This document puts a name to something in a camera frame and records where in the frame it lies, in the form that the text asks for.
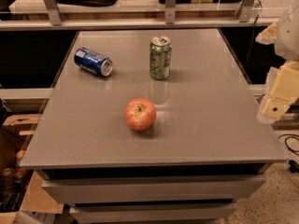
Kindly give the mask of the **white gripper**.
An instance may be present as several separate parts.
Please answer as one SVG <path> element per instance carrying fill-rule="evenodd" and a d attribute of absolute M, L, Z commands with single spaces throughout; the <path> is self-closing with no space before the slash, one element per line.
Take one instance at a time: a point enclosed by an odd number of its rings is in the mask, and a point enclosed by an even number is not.
<path fill-rule="evenodd" d="M 299 99 L 299 62 L 286 61 L 280 68 L 271 67 L 265 82 L 265 94 L 257 120 L 262 124 L 278 121 Z"/>

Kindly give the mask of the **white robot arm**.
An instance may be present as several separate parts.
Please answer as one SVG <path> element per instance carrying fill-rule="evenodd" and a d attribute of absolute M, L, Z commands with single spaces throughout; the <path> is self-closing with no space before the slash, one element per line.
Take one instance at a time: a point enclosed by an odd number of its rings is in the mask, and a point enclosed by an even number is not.
<path fill-rule="evenodd" d="M 271 124 L 299 99 L 299 0 L 293 0 L 277 22 L 258 34 L 256 41 L 273 44 L 276 55 L 285 60 L 280 68 L 270 68 L 257 114 L 258 121 Z"/>

